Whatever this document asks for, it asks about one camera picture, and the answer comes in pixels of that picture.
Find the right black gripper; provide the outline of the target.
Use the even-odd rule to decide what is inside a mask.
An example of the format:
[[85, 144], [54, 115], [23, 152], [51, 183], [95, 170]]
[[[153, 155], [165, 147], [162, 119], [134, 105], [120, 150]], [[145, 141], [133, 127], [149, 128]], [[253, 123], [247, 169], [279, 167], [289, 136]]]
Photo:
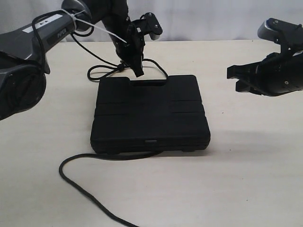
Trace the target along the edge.
[[[240, 80], [257, 79], [251, 83]], [[227, 79], [239, 79], [237, 92], [255, 95], [281, 96], [303, 89], [303, 54], [297, 54], [285, 61], [267, 63], [258, 61], [227, 68]]]

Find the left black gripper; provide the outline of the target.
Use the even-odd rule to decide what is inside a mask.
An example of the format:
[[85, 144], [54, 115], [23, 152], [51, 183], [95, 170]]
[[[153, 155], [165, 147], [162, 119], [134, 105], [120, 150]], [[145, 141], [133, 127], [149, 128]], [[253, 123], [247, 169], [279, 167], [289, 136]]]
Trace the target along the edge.
[[117, 39], [115, 42], [116, 53], [122, 61], [127, 62], [136, 77], [143, 75], [143, 50], [144, 37], [138, 32], [134, 23], [126, 25], [118, 35], [124, 40]]

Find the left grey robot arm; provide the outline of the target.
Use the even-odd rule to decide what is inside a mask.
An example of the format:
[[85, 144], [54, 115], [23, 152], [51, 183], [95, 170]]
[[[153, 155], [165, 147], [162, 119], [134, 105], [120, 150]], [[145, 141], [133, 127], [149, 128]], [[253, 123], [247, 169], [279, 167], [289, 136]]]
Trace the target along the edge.
[[46, 53], [66, 36], [102, 22], [118, 57], [143, 74], [144, 36], [128, 16], [125, 0], [65, 0], [60, 10], [37, 16], [31, 24], [0, 36], [0, 117], [33, 108], [46, 89]]

